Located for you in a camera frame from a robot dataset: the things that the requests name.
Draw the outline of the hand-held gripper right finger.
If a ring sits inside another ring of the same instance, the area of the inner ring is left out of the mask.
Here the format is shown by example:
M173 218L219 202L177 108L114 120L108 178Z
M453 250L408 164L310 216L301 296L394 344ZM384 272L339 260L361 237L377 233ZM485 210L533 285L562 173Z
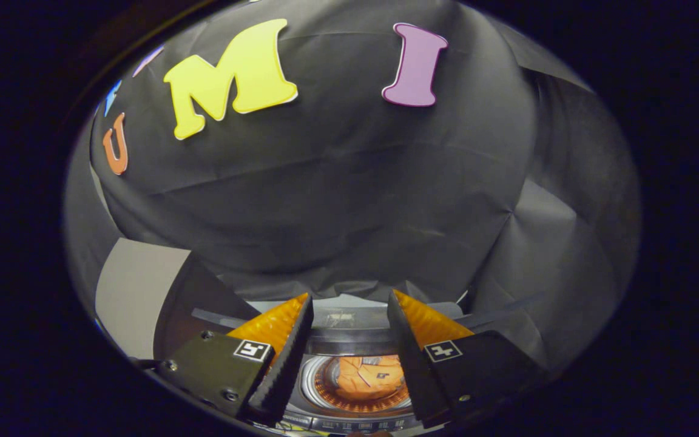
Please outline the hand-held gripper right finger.
M387 318L425 428L466 426L547 381L547 371L496 330L475 334L398 290Z

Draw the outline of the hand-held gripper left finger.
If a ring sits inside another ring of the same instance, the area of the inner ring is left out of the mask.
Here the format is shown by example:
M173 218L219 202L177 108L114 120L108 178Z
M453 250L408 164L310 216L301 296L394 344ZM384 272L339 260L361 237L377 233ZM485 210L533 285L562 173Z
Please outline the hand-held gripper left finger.
M203 330L157 360L155 372L230 418L275 425L297 382L313 320L312 297L305 293L227 334Z

